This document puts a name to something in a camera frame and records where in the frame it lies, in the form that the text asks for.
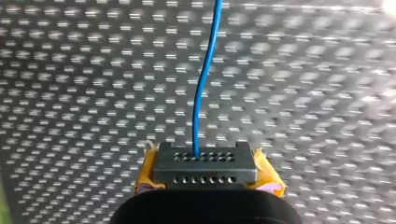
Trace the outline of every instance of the metal surface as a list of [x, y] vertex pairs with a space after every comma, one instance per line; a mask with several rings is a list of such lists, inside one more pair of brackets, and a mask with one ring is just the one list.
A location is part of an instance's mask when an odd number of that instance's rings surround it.
[[[201, 145], [264, 147], [305, 223], [395, 223], [394, 2], [226, 1]], [[213, 2], [1, 0], [14, 223], [107, 223], [146, 140], [191, 145]]]
[[201, 147], [199, 158], [192, 147], [172, 147], [161, 143], [153, 178], [167, 189], [242, 189], [256, 181], [250, 146], [239, 142], [235, 147]]

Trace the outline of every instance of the blue wire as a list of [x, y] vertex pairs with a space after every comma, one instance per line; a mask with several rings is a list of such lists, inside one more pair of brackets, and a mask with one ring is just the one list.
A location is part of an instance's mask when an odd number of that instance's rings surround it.
[[207, 73], [209, 72], [210, 65], [212, 63], [213, 55], [216, 48], [216, 39], [218, 37], [220, 18], [221, 18], [221, 6], [222, 0], [216, 0], [215, 10], [213, 14], [212, 29], [210, 31], [209, 44], [207, 46], [207, 52], [204, 60], [204, 66], [199, 76], [197, 90], [194, 98], [194, 110], [192, 113], [192, 149], [194, 157], [199, 157], [199, 112], [201, 110], [202, 92], [205, 88], [207, 79]]

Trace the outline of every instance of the electrical wire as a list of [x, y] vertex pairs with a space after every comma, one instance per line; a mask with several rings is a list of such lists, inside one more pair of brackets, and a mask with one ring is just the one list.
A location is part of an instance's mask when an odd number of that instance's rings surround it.
[[210, 65], [212, 64], [213, 55], [215, 53], [216, 39], [218, 37], [220, 27], [221, 6], [222, 0], [216, 0], [213, 13], [212, 28], [210, 31], [209, 44], [207, 46], [204, 66], [202, 68], [201, 75], [199, 76], [198, 86], [195, 92], [194, 109], [192, 112], [192, 150], [194, 157], [199, 157], [199, 112], [201, 110], [202, 92], [204, 91], [207, 74], [209, 72]]

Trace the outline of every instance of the perforated metal background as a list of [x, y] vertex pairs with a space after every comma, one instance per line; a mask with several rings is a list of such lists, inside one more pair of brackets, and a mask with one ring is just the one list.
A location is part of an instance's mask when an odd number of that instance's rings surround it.
[[[0, 0], [14, 223], [107, 223], [146, 140], [191, 144], [213, 1]], [[396, 5], [226, 1], [202, 145], [263, 147], [305, 223], [395, 223]]]

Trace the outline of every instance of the hole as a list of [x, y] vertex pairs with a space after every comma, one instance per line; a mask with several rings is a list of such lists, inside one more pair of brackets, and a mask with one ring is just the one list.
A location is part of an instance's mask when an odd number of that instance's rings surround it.
[[211, 184], [216, 183], [217, 180], [218, 179], [215, 176], [212, 176], [212, 177], [209, 178], [209, 181], [210, 181]]
[[227, 179], [224, 177], [224, 176], [222, 176], [222, 177], [220, 177], [219, 178], [219, 182], [222, 184], [222, 183], [225, 183], [225, 181], [227, 181]]
[[203, 176], [201, 177], [201, 183], [205, 184], [207, 182], [207, 177]]
[[235, 176], [229, 177], [229, 178], [228, 178], [228, 182], [229, 182], [229, 183], [235, 183], [235, 182], [236, 182]]

